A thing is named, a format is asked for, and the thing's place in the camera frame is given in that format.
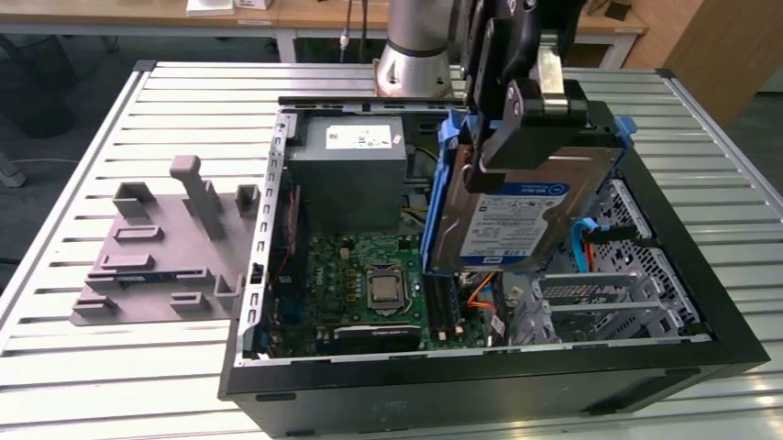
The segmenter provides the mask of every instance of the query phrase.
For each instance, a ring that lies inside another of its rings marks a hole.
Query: green motherboard
[[[309,238],[303,319],[277,326],[279,355],[321,354],[320,329],[352,325],[419,326],[419,350],[483,346],[484,326],[478,314],[462,322],[460,335],[443,339],[431,334],[419,249],[415,235]]]

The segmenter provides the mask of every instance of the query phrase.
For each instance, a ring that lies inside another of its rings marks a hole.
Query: blue cable
[[[574,259],[576,260],[576,269],[579,272],[588,272],[590,267],[587,266],[587,259],[584,257],[583,251],[583,227],[587,228],[587,231],[592,232],[596,229],[602,231],[608,231],[611,226],[610,225],[599,225],[596,221],[586,217],[582,220],[574,222],[571,226],[571,248],[574,250]]]

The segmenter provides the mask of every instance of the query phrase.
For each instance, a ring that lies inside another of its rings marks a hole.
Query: cpu socket
[[[399,265],[368,265],[367,308],[388,316],[406,305],[406,279]]]

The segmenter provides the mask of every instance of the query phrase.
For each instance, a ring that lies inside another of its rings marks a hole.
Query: hard disk drive label
[[[391,126],[328,126],[327,149],[390,149]]]
[[[547,230],[547,210],[563,203],[564,183],[506,183],[482,194],[470,222],[460,258],[478,266],[511,264],[527,258]]]

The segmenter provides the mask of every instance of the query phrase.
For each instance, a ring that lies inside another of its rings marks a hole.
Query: slotted aluminum table
[[[568,71],[639,126],[636,150],[772,361],[632,415],[454,427],[372,438],[779,438],[783,435],[783,204],[676,80]],[[265,438],[215,397],[227,321],[75,327],[117,184],[169,179],[201,157],[219,192],[261,184],[279,95],[372,95],[371,67],[159,62],[135,71],[0,298],[0,430],[12,439]]]

